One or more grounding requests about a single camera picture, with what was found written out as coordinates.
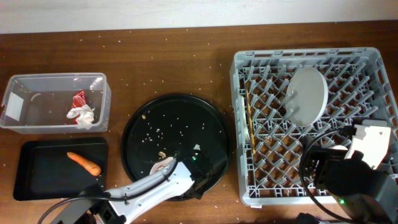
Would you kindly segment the white plastic fork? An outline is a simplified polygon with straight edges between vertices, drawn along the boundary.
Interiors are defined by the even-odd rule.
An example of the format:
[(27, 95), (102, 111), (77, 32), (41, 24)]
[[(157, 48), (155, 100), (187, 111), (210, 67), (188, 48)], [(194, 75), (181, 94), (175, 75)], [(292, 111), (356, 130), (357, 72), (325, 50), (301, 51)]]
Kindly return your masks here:
[(251, 142), (251, 138), (249, 135), (249, 130), (248, 130), (248, 124), (246, 121), (246, 110), (245, 110), (245, 104), (244, 104), (244, 97), (240, 96), (240, 102), (241, 102), (241, 107), (243, 111), (243, 132), (244, 132), (244, 138), (245, 142)]

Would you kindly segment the wooden chopstick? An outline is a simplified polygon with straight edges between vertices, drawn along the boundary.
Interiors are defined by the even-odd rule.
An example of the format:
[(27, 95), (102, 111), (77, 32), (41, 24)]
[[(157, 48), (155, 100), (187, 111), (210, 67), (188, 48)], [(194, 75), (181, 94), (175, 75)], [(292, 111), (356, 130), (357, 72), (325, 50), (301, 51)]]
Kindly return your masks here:
[(249, 99), (249, 92), (248, 89), (245, 88), (245, 95), (246, 95), (246, 107), (247, 107), (247, 112), (248, 112), (248, 119), (249, 119), (249, 138), (250, 138), (250, 143), (251, 143), (251, 148), (252, 148), (252, 154), (256, 154), (256, 149), (255, 149), (255, 142), (254, 142), (254, 130), (253, 130), (253, 125), (252, 125), (252, 118), (251, 118), (251, 105), (250, 105), (250, 99)]

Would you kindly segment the orange carrot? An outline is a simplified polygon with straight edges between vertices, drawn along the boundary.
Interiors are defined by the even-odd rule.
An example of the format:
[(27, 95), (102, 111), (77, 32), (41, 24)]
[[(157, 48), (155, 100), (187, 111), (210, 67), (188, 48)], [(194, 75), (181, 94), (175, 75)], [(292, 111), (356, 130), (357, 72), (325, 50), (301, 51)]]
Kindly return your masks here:
[(81, 165), (85, 170), (87, 170), (93, 176), (99, 176), (101, 174), (101, 167), (94, 162), (82, 157), (81, 155), (74, 152), (67, 152), (67, 156), (75, 161), (77, 164)]

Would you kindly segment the grey round plate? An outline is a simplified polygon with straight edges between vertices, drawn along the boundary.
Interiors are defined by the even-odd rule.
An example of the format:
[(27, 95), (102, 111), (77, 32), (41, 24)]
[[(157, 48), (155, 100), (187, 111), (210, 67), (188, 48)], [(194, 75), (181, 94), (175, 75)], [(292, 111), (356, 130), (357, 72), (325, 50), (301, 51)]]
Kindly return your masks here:
[(289, 120), (298, 127), (306, 127), (321, 118), (328, 101), (325, 77), (315, 68), (297, 70), (289, 82), (285, 103), (286, 112), (292, 112)]

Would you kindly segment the white tissue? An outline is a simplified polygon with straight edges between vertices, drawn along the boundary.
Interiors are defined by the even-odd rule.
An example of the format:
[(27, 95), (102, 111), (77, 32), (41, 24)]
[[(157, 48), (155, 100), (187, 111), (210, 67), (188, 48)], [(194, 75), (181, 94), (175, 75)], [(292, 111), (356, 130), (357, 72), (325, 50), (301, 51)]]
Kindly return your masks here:
[(94, 112), (88, 105), (72, 108), (67, 113), (68, 119), (74, 119), (78, 129), (90, 129), (94, 121)]

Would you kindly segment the red snack wrapper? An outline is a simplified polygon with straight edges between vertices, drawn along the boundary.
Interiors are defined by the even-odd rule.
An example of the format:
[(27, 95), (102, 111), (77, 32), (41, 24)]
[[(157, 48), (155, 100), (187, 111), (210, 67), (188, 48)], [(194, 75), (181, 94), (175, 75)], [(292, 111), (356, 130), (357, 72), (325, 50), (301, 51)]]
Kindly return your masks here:
[(78, 124), (77, 118), (80, 116), (80, 112), (76, 109), (81, 108), (84, 105), (86, 105), (85, 91), (81, 90), (73, 97), (72, 109), (74, 109), (73, 115), (75, 115), (75, 117), (73, 117), (74, 124)]

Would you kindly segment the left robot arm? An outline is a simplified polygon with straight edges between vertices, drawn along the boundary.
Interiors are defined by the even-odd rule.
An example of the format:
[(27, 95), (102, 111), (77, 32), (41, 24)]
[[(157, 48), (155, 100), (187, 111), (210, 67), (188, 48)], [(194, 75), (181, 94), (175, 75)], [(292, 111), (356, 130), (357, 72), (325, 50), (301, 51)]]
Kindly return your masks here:
[(75, 223), (86, 211), (99, 216), (103, 223), (131, 223), (156, 205), (186, 195), (201, 199), (223, 175), (228, 155), (219, 149), (177, 151), (174, 157), (162, 159), (152, 167), (153, 173), (124, 187), (100, 192), (82, 192), (50, 207), (38, 220), (42, 223), (56, 208), (68, 206), (52, 221)]

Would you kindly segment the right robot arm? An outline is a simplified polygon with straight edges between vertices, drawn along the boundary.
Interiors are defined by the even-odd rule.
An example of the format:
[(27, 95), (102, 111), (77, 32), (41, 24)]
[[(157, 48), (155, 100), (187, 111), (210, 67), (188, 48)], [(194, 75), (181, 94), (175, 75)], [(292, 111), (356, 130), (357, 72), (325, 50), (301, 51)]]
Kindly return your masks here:
[[(304, 145), (298, 174), (310, 199), (345, 223), (397, 223), (396, 181), (378, 170), (389, 148), (390, 127), (355, 124), (329, 133), (348, 136), (351, 145), (347, 150), (317, 146), (325, 134)], [(316, 189), (328, 191), (347, 216), (325, 208), (309, 191), (307, 178), (313, 178)]]

